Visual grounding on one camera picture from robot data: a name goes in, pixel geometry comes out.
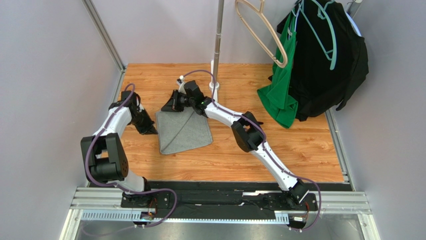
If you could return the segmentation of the grey cloth napkin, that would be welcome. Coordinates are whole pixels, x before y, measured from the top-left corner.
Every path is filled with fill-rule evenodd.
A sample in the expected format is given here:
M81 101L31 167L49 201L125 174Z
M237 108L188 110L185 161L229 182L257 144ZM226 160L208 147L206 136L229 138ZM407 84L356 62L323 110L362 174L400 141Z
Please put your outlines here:
M207 118L192 108L182 112L158 111L155 113L159 152L171 155L202 148L213 142Z

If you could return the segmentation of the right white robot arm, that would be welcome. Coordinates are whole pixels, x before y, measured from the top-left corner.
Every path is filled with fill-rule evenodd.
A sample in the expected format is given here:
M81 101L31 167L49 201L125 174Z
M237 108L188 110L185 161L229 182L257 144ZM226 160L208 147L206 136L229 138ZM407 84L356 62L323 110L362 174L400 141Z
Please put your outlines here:
M161 111L180 113L186 108L192 108L196 114L230 127L239 148L262 162L288 198L297 205L304 202L309 193L308 188L274 153L260 123L250 111L242 113L222 106L204 95L194 80L181 83Z

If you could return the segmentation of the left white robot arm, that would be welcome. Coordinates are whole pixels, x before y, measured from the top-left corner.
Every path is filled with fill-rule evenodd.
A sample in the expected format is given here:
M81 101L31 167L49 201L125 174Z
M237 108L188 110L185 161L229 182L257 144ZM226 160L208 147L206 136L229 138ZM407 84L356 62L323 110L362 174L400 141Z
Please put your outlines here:
M127 194L146 195L152 192L145 177L129 167L121 136L128 125L141 135L157 135L140 96L132 90L121 93L121 99L112 103L102 126L80 141L87 180L99 187L116 187Z

